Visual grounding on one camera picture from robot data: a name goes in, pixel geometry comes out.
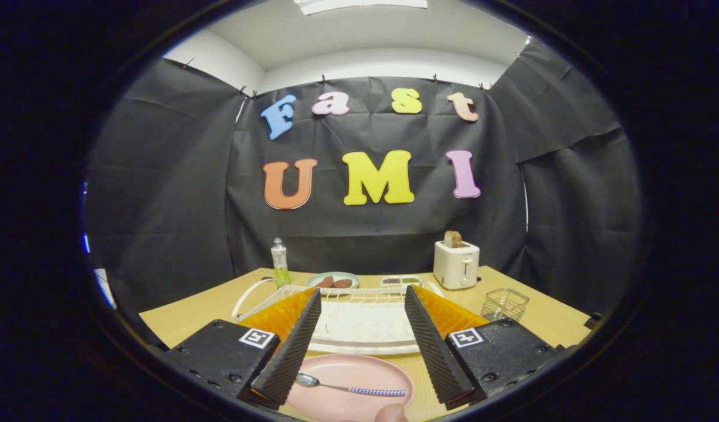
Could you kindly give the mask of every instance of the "finger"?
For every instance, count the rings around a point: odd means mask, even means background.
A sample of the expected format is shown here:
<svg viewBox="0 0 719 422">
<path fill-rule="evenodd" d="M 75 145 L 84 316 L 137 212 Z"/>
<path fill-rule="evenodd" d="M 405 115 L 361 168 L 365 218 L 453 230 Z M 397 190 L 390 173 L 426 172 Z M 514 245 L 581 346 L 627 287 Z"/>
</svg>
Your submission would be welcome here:
<svg viewBox="0 0 719 422">
<path fill-rule="evenodd" d="M 375 422 L 407 422 L 404 406 L 394 403 L 382 408 L 375 416 Z"/>
</svg>

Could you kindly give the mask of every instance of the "white wall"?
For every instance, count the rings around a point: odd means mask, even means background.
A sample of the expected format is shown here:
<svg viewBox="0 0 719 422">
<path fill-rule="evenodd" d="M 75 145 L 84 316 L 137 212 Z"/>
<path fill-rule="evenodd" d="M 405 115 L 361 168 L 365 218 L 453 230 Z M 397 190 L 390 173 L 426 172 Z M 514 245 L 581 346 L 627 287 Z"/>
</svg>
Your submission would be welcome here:
<svg viewBox="0 0 719 422">
<path fill-rule="evenodd" d="M 479 57 L 442 50 L 419 48 L 371 48 L 303 59 L 265 72 L 263 68 L 228 40 L 204 30 L 175 46 L 164 55 L 177 62 L 190 62 L 207 74 L 241 88 L 267 93 L 287 86 L 345 77 L 421 77 L 463 85 L 489 87 L 505 72 L 507 65 Z"/>
<path fill-rule="evenodd" d="M 464 85 L 489 87 L 507 65 L 479 57 L 418 48 L 373 48 L 351 50 L 304 59 L 266 72 L 258 93 L 286 86 L 343 77 L 421 77 Z"/>
<path fill-rule="evenodd" d="M 259 90 L 258 85 L 263 79 L 264 70 L 247 54 L 232 45 L 229 41 L 210 32 L 200 31 L 182 41 L 164 55 L 167 59 L 187 63 L 213 77 L 236 88 L 247 85 L 247 93 Z"/>
</svg>

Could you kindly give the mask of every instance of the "blue checkered handle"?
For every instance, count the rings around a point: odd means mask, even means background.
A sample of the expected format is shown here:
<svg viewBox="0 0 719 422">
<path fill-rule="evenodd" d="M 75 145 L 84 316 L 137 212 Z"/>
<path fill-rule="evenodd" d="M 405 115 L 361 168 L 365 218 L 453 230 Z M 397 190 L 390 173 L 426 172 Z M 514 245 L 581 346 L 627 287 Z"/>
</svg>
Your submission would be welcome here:
<svg viewBox="0 0 719 422">
<path fill-rule="evenodd" d="M 371 388 L 350 388 L 349 391 L 358 394 L 367 394 L 368 396 L 385 396 L 385 397 L 403 397 L 406 396 L 406 390 L 373 390 Z"/>
</svg>

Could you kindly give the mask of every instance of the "white handle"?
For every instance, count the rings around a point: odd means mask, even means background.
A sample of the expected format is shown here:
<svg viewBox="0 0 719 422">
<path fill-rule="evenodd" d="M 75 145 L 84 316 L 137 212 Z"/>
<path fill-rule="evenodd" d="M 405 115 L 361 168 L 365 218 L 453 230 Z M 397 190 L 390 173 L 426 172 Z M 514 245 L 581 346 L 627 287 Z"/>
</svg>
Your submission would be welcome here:
<svg viewBox="0 0 719 422">
<path fill-rule="evenodd" d="M 250 286 L 250 288 L 247 289 L 245 291 L 245 293 L 242 294 L 242 296 L 239 298 L 239 300 L 237 300 L 237 304 L 234 305 L 234 309 L 232 310 L 232 318 L 234 318 L 235 321 L 239 321 L 239 319 L 237 319 L 237 311 L 239 310 L 239 307 L 242 306 L 242 302 L 245 301 L 245 298 L 247 298 L 247 295 L 249 295 L 251 291 L 254 291 L 255 288 L 257 288 L 259 285 L 262 285 L 266 281 L 271 281 L 271 280 L 273 280 L 273 277 L 264 278 L 263 280 L 260 280 L 257 283 L 255 283 L 254 285 Z"/>
</svg>

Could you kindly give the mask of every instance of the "toaster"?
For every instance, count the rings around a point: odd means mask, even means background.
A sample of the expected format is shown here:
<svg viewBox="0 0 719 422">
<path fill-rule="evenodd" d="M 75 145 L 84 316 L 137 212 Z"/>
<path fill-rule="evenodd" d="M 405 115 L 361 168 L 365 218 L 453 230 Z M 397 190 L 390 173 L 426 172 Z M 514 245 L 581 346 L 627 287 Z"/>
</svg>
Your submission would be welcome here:
<svg viewBox="0 0 719 422">
<path fill-rule="evenodd" d="M 449 248 L 443 241 L 435 242 L 432 274 L 447 289 L 470 288 L 477 283 L 480 249 L 462 242 L 463 247 Z"/>
</svg>

